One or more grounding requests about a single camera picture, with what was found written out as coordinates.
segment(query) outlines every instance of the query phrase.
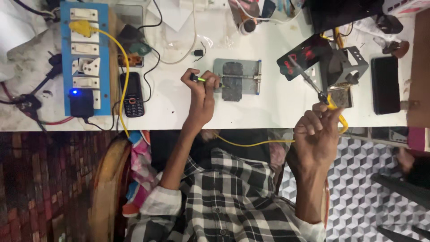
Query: black smartphone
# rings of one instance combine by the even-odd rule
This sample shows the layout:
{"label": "black smartphone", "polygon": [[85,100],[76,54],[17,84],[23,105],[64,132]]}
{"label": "black smartphone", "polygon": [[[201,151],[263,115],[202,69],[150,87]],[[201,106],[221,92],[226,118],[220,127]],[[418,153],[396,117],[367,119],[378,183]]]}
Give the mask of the black smartphone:
{"label": "black smartphone", "polygon": [[400,90],[397,57],[370,61],[372,68],[373,109],[377,115],[400,112]]}
{"label": "black smartphone", "polygon": [[[224,63],[222,74],[243,75],[243,65],[238,62]],[[222,99],[224,101],[238,102],[242,99],[242,78],[223,77],[222,83],[228,87],[222,89]]]}
{"label": "black smartphone", "polygon": [[[126,74],[120,75],[121,89],[124,90]],[[124,98],[124,112],[129,118],[140,117],[145,114],[143,107],[142,88],[140,85],[140,75],[137,72],[130,72],[127,92]]]}

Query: smartphone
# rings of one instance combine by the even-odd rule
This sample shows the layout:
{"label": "smartphone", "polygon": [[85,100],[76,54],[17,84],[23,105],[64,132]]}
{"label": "smartphone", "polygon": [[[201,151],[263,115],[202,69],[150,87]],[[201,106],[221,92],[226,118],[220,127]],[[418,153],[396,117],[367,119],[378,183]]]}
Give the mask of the smartphone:
{"label": "smartphone", "polygon": [[373,110],[377,115],[400,112],[400,90],[397,57],[370,61],[372,69]]}
{"label": "smartphone", "polygon": [[[126,74],[120,75],[121,89],[124,90]],[[143,107],[142,88],[140,85],[140,75],[137,72],[130,72],[127,92],[124,98],[124,112],[129,118],[136,118],[145,114]]]}

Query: screwdriver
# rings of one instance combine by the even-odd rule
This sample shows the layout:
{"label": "screwdriver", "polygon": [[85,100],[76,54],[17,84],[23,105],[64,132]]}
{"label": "screwdriver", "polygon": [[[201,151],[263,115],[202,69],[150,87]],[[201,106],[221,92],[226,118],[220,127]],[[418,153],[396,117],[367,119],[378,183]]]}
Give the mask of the screwdriver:
{"label": "screwdriver", "polygon": [[[311,85],[311,87],[316,91],[316,93],[318,94],[318,100],[320,102],[323,102],[327,105],[327,108],[330,110],[335,110],[338,107],[336,106],[336,103],[333,101],[331,95],[327,95],[327,93],[321,91],[312,81],[312,79],[304,72],[304,70],[302,69],[302,67],[293,59],[291,58],[291,56],[288,56],[288,59],[290,59],[291,63],[293,64],[293,66],[296,67],[297,72],[300,73],[300,75],[304,78],[304,80],[309,83]],[[343,117],[343,115],[341,114],[339,116],[339,121],[342,124],[343,128],[341,129],[341,131],[339,133],[345,133],[348,130],[348,123],[346,121],[346,119]]]}
{"label": "screwdriver", "polygon": [[[196,76],[194,73],[191,73],[190,80],[192,80],[192,81],[206,81],[206,79],[200,78],[200,77]],[[223,84],[220,83],[219,87],[224,88],[226,86],[224,86]]]}

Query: blue switch board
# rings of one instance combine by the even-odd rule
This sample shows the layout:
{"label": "blue switch board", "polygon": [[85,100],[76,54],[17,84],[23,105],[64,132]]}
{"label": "blue switch board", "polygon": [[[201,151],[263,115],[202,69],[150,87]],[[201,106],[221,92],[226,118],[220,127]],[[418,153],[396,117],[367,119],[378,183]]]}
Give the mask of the blue switch board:
{"label": "blue switch board", "polygon": [[[63,55],[63,78],[64,78],[64,114],[70,116],[70,99],[68,97],[70,89],[73,89],[72,62],[81,57],[94,58],[95,56],[72,55],[71,54],[71,30],[70,9],[85,8],[95,9],[98,11],[99,29],[109,32],[108,5],[104,3],[79,3],[79,2],[61,2],[61,52]],[[111,94],[110,94],[110,76],[109,76],[109,37],[99,34],[99,57],[100,71],[100,98],[101,108],[94,109],[94,115],[111,114]]]}

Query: geometric cube pattern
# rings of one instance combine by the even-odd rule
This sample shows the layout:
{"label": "geometric cube pattern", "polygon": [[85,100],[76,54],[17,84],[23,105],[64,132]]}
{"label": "geometric cube pattern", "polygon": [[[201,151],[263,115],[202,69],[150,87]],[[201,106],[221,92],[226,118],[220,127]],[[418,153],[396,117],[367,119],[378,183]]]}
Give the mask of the geometric cube pattern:
{"label": "geometric cube pattern", "polygon": [[[426,241],[411,225],[430,230],[430,211],[370,179],[373,173],[401,178],[392,147],[341,137],[338,153],[328,173],[330,209],[327,241],[391,241],[376,231],[377,225]],[[296,182],[286,164],[280,194],[295,202]]]}

